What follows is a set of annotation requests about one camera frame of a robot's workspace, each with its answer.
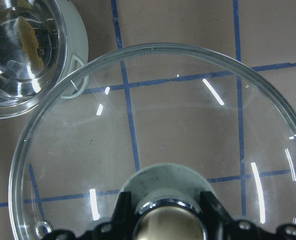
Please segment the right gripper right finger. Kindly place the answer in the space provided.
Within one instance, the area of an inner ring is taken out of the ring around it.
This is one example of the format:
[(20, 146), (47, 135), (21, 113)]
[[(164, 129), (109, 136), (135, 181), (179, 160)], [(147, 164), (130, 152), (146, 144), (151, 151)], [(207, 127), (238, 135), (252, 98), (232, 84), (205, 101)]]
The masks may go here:
[(296, 240), (296, 224), (282, 224), (269, 232), (249, 220), (235, 220), (211, 191), (200, 192), (200, 208), (209, 240)]

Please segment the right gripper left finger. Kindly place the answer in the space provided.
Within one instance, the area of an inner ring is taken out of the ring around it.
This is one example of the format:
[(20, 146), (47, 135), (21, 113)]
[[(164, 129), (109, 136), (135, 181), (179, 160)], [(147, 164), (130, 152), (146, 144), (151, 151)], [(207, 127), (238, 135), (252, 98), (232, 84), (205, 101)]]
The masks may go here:
[(90, 230), (80, 236), (66, 229), (54, 230), (46, 235), (48, 240), (131, 240), (135, 229), (135, 213), (132, 208), (132, 194), (121, 192), (112, 217), (98, 221)]

